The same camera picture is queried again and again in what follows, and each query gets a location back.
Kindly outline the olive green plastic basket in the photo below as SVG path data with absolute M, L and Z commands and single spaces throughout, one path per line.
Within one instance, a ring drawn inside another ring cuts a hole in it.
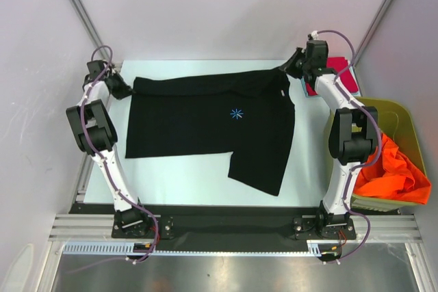
M 425 175 L 426 170 L 422 158 L 422 152 L 410 112 L 399 103 L 381 98 L 360 97 L 359 100 L 367 106 L 378 110 L 378 126 L 382 134 L 390 137 L 417 168 Z M 351 207 L 373 211 L 388 212 L 400 207 L 416 206 L 413 202 L 395 200 L 383 200 L 358 196 L 354 193 L 351 198 Z

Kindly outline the right aluminium corner post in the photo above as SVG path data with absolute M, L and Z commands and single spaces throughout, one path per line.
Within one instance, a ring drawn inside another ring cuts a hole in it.
M 392 3 L 395 0 L 382 0 L 381 4 L 379 5 L 376 14 L 374 15 L 368 29 L 366 30 L 366 33 L 364 37 L 362 38 L 355 56 L 354 56 L 354 63 L 358 64 L 361 56 L 364 54 L 365 50 L 367 49 L 369 43 L 371 42 L 372 38 L 374 37 L 374 34 L 376 33 L 377 29 L 381 25 L 383 19 L 385 18 L 386 14 L 388 13 Z

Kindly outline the left aluminium corner post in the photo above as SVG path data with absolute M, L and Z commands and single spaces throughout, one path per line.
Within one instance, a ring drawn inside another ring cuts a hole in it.
M 95 24 L 92 21 L 85 5 L 82 0 L 68 0 L 75 11 L 82 27 L 84 28 L 86 34 L 88 35 L 90 41 L 95 48 L 103 46 L 103 42 Z

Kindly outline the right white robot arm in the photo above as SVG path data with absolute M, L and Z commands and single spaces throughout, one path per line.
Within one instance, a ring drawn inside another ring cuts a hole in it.
M 350 201 L 357 177 L 369 156 L 381 147 L 378 111 L 358 101 L 342 84 L 334 68 L 327 65 L 326 41 L 310 38 L 297 48 L 280 69 L 302 79 L 321 96 L 333 112 L 328 151 L 333 170 L 328 191 L 314 218 L 294 219 L 297 239 L 336 239 L 343 229 L 353 228 Z

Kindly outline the black t shirt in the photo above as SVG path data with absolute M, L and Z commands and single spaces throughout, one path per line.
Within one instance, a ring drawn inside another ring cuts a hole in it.
M 295 107 L 278 68 L 133 82 L 128 159 L 229 153 L 229 178 L 279 195 Z

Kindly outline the orange t shirt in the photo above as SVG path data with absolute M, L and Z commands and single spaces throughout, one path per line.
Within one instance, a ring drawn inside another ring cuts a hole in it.
M 361 169 L 354 188 L 358 196 L 423 205 L 428 202 L 431 191 L 432 184 L 426 175 L 385 134 L 382 134 L 379 159 L 374 165 Z

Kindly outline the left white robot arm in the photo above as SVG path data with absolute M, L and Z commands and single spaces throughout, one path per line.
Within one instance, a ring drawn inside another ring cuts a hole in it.
M 156 218 L 128 187 L 116 149 L 118 136 L 106 107 L 111 97 L 120 100 L 132 95 L 132 88 L 105 60 L 93 59 L 87 67 L 83 96 L 66 110 L 66 116 L 79 149 L 98 165 L 112 194 L 113 237 L 142 238 L 158 233 Z

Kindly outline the aluminium corner post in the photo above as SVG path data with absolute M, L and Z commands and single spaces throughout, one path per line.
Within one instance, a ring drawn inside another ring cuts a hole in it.
M 374 34 L 376 33 L 377 29 L 381 25 L 383 19 L 385 18 L 386 14 L 388 13 L 392 3 L 395 0 L 382 0 L 381 4 L 379 5 L 376 14 L 374 15 L 368 29 L 366 30 L 366 33 L 364 37 L 362 38 L 355 56 L 354 56 L 354 63 L 358 64 L 361 56 L 364 54 L 365 50 L 367 49 L 369 43 L 371 42 L 372 38 L 374 37 Z
M 82 27 L 84 28 L 86 34 L 88 35 L 90 41 L 95 48 L 103 46 L 103 42 L 95 24 L 92 21 L 85 5 L 82 0 L 68 0 L 75 11 Z

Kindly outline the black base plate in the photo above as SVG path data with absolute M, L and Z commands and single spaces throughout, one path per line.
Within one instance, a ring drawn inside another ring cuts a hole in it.
M 133 239 L 142 243 L 145 251 L 155 237 L 157 251 L 169 252 L 236 252 L 273 253 L 300 252 L 307 248 L 307 242 L 354 241 L 355 227 L 343 229 L 336 239 L 297 239 L 294 219 L 314 218 L 316 207 L 219 207 L 219 206 L 166 206 L 153 205 L 150 212 L 157 220 L 158 233 L 148 233 Z M 115 210 L 110 204 L 74 204 L 70 214 L 112 215 Z

